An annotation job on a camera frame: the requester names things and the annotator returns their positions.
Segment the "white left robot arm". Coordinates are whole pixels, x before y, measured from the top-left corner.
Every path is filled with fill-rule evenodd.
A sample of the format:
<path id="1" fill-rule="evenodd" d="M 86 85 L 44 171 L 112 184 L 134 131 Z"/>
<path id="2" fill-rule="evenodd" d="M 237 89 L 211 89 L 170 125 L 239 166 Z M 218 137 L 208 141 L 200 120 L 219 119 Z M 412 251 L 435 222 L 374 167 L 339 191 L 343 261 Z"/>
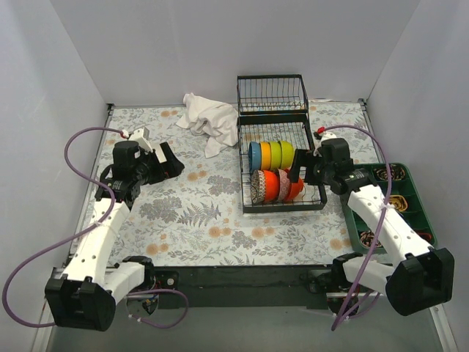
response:
<path id="1" fill-rule="evenodd" d="M 57 326 L 106 331 L 117 304 L 132 290 L 148 293 L 156 283 L 152 260 L 128 256 L 110 274 L 108 259 L 121 226 L 142 186 L 179 176 L 184 165 L 168 143 L 146 151 L 136 141 L 114 145 L 113 162 L 100 175 L 92 225 L 58 279 L 49 279 L 45 297 Z"/>

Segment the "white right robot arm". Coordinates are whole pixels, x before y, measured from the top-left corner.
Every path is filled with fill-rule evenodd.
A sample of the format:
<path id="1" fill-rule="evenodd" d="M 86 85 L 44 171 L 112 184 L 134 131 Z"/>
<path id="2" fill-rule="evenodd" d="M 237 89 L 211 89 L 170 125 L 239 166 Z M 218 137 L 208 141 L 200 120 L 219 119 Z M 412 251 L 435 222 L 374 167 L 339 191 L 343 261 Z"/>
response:
<path id="1" fill-rule="evenodd" d="M 393 208 L 371 172 L 354 165 L 348 143 L 328 133 L 316 150 L 296 150 L 289 179 L 328 186 L 372 231 L 391 264 L 372 262 L 369 255 L 344 254 L 333 260 L 329 281 L 340 291 L 357 285 L 381 293 L 400 315 L 408 316 L 452 298 L 454 256 L 421 238 Z"/>

